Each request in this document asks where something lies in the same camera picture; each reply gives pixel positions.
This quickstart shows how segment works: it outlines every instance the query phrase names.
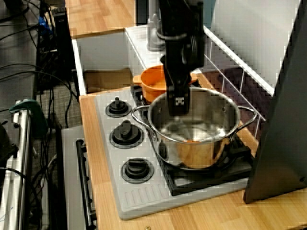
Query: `silver oven door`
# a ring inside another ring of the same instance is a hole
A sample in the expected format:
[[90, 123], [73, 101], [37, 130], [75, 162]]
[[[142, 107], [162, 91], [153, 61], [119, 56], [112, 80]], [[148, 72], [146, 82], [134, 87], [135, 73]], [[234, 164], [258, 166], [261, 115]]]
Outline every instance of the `silver oven door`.
[[[84, 141], [83, 127], [77, 126], [62, 130], [62, 146], [63, 146], [63, 164], [64, 164], [64, 183], [65, 183], [65, 198], [67, 211], [67, 227], [68, 230], [89, 230], [94, 229], [96, 221], [89, 219], [94, 216], [93, 193], [91, 181], [87, 181], [88, 193], [84, 197], [84, 187], [82, 183], [86, 179], [80, 177], [78, 161], [78, 151], [76, 142]], [[87, 160], [84, 162], [84, 172], [89, 177]]]

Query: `stove burner grate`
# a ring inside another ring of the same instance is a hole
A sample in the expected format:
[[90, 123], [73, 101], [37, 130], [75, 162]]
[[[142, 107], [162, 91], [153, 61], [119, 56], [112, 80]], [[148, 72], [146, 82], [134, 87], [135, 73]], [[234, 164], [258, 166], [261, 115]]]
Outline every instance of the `stove burner grate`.
[[[140, 86], [131, 86], [131, 94], [137, 106], [144, 105]], [[143, 121], [149, 124], [147, 111], [140, 110], [140, 114]], [[151, 133], [147, 133], [153, 145]], [[237, 135], [232, 143], [225, 145], [219, 160], [202, 170], [183, 170], [165, 163], [157, 153], [156, 155], [172, 196], [247, 178], [254, 160], [250, 148], [245, 146]]]

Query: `toy stove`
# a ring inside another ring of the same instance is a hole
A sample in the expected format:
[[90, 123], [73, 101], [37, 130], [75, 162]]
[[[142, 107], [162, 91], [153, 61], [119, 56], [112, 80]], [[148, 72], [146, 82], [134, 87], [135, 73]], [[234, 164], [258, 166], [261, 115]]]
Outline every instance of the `toy stove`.
[[[132, 108], [144, 103], [139, 86], [95, 98], [121, 219], [137, 218], [246, 187], [253, 157], [238, 137], [224, 148], [220, 159], [205, 170], [182, 170], [160, 160], [152, 146], [150, 132], [130, 114]], [[139, 115], [148, 122], [146, 111]]]

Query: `black panel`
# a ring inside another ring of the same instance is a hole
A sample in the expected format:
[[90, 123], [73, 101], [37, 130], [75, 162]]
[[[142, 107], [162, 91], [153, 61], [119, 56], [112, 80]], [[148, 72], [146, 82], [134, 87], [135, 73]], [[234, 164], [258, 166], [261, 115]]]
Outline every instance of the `black panel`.
[[307, 187], [307, 2], [301, 1], [244, 200]]
[[149, 18], [148, 0], [135, 0], [136, 25], [146, 25]]

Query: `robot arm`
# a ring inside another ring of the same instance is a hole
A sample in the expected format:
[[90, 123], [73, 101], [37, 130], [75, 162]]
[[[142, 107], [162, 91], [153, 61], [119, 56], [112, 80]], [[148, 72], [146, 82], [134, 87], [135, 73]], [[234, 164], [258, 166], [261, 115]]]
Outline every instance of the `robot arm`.
[[159, 0], [165, 40], [164, 65], [169, 113], [189, 112], [190, 72], [204, 64], [202, 0]]

